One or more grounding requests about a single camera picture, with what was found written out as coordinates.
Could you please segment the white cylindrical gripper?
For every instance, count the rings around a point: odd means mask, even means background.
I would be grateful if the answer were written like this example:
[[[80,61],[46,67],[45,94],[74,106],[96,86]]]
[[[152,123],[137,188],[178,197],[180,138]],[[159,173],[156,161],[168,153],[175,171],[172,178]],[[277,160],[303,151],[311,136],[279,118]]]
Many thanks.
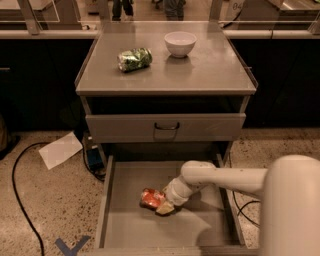
[[[193,187],[189,185],[182,176],[174,178],[164,188],[166,199],[169,201],[163,202],[157,209],[156,213],[165,216],[175,210],[175,206],[182,206],[189,200],[193,194]]]

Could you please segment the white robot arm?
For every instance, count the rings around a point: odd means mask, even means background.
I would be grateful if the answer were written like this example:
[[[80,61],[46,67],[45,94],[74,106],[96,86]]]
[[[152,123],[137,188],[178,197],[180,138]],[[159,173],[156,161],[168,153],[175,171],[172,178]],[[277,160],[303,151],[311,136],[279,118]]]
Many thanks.
[[[187,161],[164,188],[165,202],[181,206],[211,184],[261,201],[259,256],[320,256],[319,160],[288,155],[266,169]]]

